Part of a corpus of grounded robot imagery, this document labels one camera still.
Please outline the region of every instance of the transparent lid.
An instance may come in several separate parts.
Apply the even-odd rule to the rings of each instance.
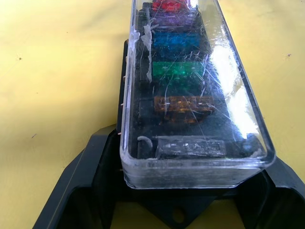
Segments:
[[[218,2],[134,0],[132,7],[123,166],[271,164],[273,146]]]

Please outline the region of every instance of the yellow surface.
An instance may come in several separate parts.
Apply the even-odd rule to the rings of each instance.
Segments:
[[[220,4],[277,153],[305,181],[305,1]],[[65,166],[116,122],[130,5],[0,0],[1,229],[31,228]],[[200,223],[243,228],[230,201],[212,204],[190,228]],[[138,205],[118,204],[112,228],[132,226],[166,228]]]

